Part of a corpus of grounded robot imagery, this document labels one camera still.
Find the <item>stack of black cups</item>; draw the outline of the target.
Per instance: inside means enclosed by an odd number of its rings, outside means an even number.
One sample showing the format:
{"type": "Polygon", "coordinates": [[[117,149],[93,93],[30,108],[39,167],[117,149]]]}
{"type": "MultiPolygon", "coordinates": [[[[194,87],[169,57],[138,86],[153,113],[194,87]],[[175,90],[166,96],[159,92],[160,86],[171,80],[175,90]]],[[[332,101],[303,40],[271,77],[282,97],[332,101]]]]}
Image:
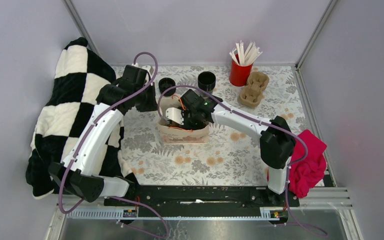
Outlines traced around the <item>stack of black cups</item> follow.
{"type": "Polygon", "coordinates": [[[197,77],[198,87],[207,92],[212,93],[216,86],[216,75],[210,71],[203,71],[197,77]]]}

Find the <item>tan paper bag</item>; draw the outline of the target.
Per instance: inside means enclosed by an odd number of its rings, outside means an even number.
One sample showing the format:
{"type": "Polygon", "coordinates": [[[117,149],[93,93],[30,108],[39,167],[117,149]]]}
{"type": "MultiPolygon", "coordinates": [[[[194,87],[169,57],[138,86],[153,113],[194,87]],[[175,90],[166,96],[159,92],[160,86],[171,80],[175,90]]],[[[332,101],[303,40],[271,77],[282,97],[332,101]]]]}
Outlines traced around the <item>tan paper bag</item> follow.
{"type": "MultiPolygon", "coordinates": [[[[160,102],[159,109],[162,115],[165,117],[167,109],[176,108],[183,110],[182,104],[179,101],[179,97],[163,97],[160,102]]],[[[182,145],[182,144],[206,144],[209,140],[210,127],[205,124],[204,127],[196,130],[186,130],[176,122],[166,122],[164,119],[160,119],[156,127],[158,129],[161,140],[164,144],[182,145]]]]}

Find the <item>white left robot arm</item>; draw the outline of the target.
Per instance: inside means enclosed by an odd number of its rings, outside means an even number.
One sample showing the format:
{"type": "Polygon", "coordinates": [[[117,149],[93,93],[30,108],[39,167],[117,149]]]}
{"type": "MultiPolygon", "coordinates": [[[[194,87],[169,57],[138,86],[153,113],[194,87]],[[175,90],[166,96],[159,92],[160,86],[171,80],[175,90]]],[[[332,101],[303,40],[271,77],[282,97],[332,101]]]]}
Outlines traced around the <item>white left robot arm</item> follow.
{"type": "Polygon", "coordinates": [[[127,65],[120,78],[100,89],[79,141],[60,163],[52,163],[48,169],[62,191],[89,203],[99,197],[116,197],[124,206],[134,202],[135,192],[131,188],[135,185],[131,180],[100,174],[101,153],[129,110],[133,107],[142,112],[157,110],[153,83],[156,71],[150,73],[151,70],[149,65],[127,65]]]}

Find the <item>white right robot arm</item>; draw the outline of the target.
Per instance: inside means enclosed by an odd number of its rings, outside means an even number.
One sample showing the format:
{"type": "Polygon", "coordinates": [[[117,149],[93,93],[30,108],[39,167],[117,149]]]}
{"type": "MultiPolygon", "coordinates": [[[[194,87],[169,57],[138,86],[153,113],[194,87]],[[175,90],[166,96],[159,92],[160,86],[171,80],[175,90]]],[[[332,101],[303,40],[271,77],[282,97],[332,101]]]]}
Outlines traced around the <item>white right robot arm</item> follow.
{"type": "Polygon", "coordinates": [[[180,101],[184,107],[180,125],[186,129],[213,123],[235,129],[257,141],[260,158],[268,167],[267,201],[273,206],[285,205],[288,169],[297,139],[284,118],[257,117],[219,97],[202,97],[192,89],[186,91],[180,101]]]}

